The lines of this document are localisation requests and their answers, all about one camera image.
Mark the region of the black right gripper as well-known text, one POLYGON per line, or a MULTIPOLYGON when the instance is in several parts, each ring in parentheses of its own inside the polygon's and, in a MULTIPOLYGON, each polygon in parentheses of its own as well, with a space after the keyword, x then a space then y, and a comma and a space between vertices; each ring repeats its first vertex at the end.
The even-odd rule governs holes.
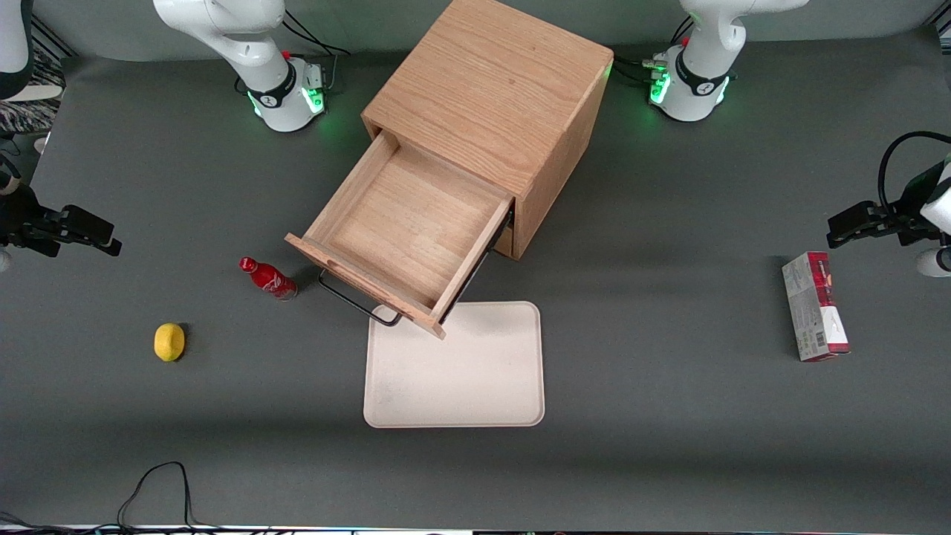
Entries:
POLYGON ((61 244, 81 244, 118 257, 123 243, 112 236, 114 226, 78 206, 62 210, 39 204, 33 190, 22 182, 3 182, 1 189, 1 246, 58 256, 61 244))

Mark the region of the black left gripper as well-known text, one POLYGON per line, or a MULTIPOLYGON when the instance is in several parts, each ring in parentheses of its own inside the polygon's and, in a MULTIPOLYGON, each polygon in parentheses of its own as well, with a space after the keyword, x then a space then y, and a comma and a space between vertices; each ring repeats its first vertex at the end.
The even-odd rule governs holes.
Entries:
MULTIPOLYGON (((934 165, 915 176, 903 189, 899 200, 890 204, 900 227, 901 244, 921 239, 949 241, 949 166, 934 165)), ((881 224, 879 204, 863 201, 828 218, 826 234, 832 250, 850 241, 895 234, 889 224, 881 224)))

